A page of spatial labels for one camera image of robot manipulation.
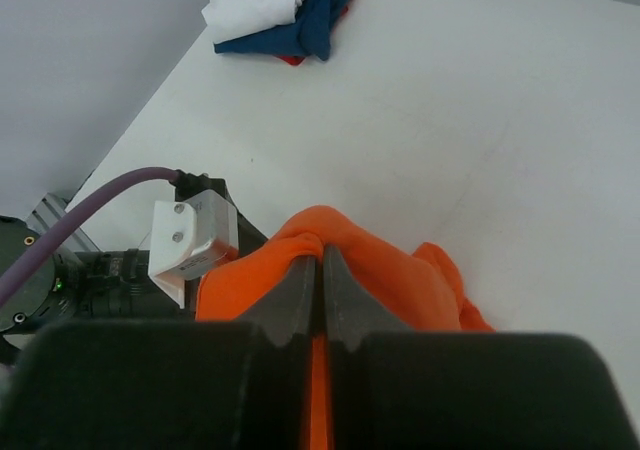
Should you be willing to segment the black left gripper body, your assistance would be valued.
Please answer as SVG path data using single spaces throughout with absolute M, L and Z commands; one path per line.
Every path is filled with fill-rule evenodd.
M 196 255 L 206 255 L 213 265 L 224 265 L 266 243 L 267 237 L 234 203 L 225 179 L 179 170 L 172 185 L 176 202 L 195 211 Z

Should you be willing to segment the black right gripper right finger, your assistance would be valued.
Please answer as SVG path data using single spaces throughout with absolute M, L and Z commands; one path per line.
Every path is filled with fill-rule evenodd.
M 331 342 L 354 352 L 374 333 L 413 331 L 356 280 L 336 246 L 325 248 L 323 272 L 326 330 Z

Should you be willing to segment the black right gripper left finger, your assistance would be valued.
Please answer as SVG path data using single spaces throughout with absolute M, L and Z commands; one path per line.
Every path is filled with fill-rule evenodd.
M 289 345 L 295 337 L 308 337 L 316 281 L 316 258 L 296 257 L 285 276 L 237 321 L 257 325 L 278 348 Z

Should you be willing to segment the orange t-shirt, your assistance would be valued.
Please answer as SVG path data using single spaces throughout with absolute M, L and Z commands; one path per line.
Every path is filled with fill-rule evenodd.
M 326 330 L 323 257 L 336 246 L 356 280 L 413 331 L 374 333 L 349 352 Z M 296 257 L 316 258 L 311 334 L 284 348 L 236 320 L 285 276 Z M 178 444 L 188 449 L 475 449 L 485 396 L 465 400 L 440 375 L 457 364 L 464 333 L 488 324 L 438 246 L 406 253 L 315 206 L 256 251 L 208 271 L 196 301 L 195 396 Z

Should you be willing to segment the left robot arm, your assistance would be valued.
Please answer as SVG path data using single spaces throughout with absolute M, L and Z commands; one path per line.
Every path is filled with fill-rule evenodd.
M 150 180 L 168 181 L 175 193 L 156 207 L 149 249 L 68 247 L 99 209 Z M 224 180 L 163 167 L 130 171 L 41 233 L 17 218 L 1 219 L 1 334 L 34 334 L 71 318 L 192 319 L 202 276 L 266 240 Z

